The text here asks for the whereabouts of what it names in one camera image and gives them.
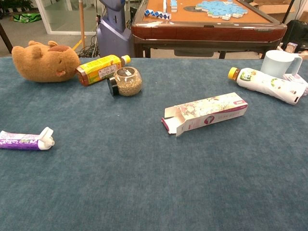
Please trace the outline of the blue mahjong tile pile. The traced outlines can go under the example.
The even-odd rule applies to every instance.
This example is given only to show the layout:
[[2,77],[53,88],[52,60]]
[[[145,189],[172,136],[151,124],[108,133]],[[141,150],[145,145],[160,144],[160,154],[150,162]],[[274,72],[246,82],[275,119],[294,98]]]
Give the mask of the blue mahjong tile pile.
[[226,21],[230,20],[232,17],[241,18],[245,14],[248,14],[247,9],[236,4],[233,0],[204,0],[196,4],[195,9],[197,11],[206,12],[208,17],[221,18]]

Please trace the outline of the blue white snake puzzle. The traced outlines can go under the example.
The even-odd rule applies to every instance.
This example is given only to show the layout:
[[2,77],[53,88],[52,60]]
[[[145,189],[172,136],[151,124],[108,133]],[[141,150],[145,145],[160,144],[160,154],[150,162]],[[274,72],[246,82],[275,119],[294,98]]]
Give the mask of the blue white snake puzzle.
[[164,20],[171,20],[171,14],[170,13],[165,13],[165,12],[161,12],[161,11],[154,11],[151,9],[146,9],[144,11],[144,16],[149,17],[149,16],[153,16],[156,18],[160,18],[160,19],[164,19]]

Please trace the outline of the brown capybara plush toy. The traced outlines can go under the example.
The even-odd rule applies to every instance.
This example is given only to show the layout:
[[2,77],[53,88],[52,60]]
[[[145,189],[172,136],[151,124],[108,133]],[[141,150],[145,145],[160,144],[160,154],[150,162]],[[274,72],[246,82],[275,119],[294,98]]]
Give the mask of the brown capybara plush toy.
[[74,77],[80,65],[71,47],[52,40],[47,45],[31,40],[25,48],[14,46],[12,59],[23,78],[41,83],[67,81]]

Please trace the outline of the blue table cloth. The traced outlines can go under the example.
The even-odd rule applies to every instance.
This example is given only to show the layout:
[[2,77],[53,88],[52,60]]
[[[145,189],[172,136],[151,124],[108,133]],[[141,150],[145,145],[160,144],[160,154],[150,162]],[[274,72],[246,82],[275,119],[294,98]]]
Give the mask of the blue table cloth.
[[[244,89],[261,60],[133,59],[133,97],[105,81],[24,80],[0,58],[0,131],[53,129],[47,151],[0,149],[0,231],[308,231],[308,96]],[[169,134],[165,108],[235,92],[243,116]]]

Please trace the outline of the wooden pole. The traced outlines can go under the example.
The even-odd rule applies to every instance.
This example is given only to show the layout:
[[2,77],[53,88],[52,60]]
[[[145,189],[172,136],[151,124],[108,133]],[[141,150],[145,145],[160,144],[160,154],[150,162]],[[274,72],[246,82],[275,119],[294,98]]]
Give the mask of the wooden pole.
[[78,0],[82,48],[85,48],[83,0]]

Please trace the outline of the black chair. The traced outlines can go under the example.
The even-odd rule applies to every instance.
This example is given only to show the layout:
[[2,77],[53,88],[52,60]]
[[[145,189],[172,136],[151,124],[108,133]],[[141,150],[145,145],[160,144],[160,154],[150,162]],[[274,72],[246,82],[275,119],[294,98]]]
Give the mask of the black chair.
[[295,52],[308,50],[308,22],[291,20],[287,24],[286,33],[282,38],[282,48],[285,49],[289,42],[297,44]]

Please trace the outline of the light blue plastic mug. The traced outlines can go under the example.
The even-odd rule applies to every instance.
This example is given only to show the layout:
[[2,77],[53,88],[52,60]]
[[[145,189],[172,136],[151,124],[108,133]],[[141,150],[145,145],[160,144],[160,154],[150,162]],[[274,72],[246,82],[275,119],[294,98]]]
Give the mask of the light blue plastic mug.
[[290,73],[294,76],[298,73],[302,61],[298,54],[271,50],[266,52],[260,71],[272,77],[282,78],[291,64],[295,63]]

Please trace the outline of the purple toothpaste tube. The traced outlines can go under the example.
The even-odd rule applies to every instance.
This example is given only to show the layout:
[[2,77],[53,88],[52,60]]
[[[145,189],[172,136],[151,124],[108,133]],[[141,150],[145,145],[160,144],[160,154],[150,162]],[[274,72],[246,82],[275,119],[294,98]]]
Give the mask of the purple toothpaste tube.
[[39,135],[0,132],[0,149],[39,150]]

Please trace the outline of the floral toothpaste carton box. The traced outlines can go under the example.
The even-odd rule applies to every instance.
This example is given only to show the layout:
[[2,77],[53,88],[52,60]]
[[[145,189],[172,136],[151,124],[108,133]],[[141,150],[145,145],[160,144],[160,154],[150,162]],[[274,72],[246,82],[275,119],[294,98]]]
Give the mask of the floral toothpaste carton box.
[[165,108],[161,119],[169,134],[182,133],[243,116],[248,103],[235,92]]

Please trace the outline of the yellow label tea bottle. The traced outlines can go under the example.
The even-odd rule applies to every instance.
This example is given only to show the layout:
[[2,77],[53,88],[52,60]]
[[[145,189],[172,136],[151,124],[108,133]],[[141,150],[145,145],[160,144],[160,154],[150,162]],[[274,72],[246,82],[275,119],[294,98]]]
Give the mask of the yellow label tea bottle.
[[76,68],[78,79],[84,86],[110,78],[115,71],[130,63],[131,57],[124,55],[108,55],[91,62],[82,64]]

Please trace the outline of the white floral bottle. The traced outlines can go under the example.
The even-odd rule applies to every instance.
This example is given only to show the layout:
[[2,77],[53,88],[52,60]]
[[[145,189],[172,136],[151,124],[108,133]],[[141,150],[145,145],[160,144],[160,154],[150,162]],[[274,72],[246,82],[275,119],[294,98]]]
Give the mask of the white floral bottle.
[[228,78],[241,87],[270,95],[292,105],[298,103],[306,90],[303,84],[272,77],[252,68],[232,67]]

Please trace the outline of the potted green plants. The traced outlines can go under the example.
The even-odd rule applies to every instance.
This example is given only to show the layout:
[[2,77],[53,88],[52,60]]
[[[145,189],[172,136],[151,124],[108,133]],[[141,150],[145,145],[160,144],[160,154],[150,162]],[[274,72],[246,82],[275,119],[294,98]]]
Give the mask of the potted green plants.
[[21,8],[21,11],[23,11],[32,7],[32,0],[0,0],[0,9],[3,12],[10,12],[10,9],[14,11],[17,8]]

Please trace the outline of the wooden mahjong table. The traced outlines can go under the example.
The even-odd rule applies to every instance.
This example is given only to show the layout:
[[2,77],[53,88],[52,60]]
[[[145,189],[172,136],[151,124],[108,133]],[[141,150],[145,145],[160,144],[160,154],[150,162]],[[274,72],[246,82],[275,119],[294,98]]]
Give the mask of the wooden mahjong table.
[[137,57],[151,56],[150,49],[174,50],[177,56],[204,56],[208,52],[253,51],[261,54],[279,46],[287,26],[244,0],[234,3],[247,9],[240,18],[223,20],[196,11],[204,0],[177,0],[171,20],[146,17],[145,10],[161,11],[163,0],[142,0],[131,24]]

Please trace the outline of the cardboard box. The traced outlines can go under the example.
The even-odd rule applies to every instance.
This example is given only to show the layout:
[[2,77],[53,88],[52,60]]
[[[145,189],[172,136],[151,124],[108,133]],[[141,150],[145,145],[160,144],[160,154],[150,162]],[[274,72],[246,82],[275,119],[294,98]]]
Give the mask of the cardboard box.
[[250,5],[282,22],[291,0],[253,0]]

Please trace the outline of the glass grain jar black lid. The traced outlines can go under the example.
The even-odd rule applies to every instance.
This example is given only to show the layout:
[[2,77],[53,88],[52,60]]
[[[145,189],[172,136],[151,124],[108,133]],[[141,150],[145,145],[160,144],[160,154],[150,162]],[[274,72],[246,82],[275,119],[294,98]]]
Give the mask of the glass grain jar black lid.
[[113,96],[133,96],[138,94],[142,88],[142,78],[139,71],[130,66],[115,71],[107,83]]

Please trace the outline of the green bag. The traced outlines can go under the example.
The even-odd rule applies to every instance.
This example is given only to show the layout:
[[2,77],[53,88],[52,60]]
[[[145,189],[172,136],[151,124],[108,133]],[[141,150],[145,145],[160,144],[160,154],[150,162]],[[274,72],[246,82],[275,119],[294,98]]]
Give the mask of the green bag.
[[41,15],[39,13],[22,13],[13,16],[13,20],[20,23],[32,23],[41,19]]

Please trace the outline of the small purple white packet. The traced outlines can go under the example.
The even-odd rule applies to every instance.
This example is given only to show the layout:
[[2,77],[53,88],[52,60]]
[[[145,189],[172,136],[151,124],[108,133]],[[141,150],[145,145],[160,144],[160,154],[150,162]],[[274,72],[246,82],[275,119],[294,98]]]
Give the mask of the small purple white packet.
[[283,74],[282,76],[285,80],[294,82],[294,83],[298,83],[298,84],[302,84],[303,86],[305,86],[305,91],[303,93],[303,96],[307,96],[308,95],[308,82],[306,82],[299,74]]

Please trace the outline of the white bottle cap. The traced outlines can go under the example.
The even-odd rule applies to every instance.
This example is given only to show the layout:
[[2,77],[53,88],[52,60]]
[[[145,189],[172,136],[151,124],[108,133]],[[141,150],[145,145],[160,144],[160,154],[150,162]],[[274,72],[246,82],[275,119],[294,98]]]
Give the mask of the white bottle cap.
[[49,127],[46,127],[38,137],[38,148],[40,150],[48,150],[54,146],[55,141],[52,137],[53,130]]

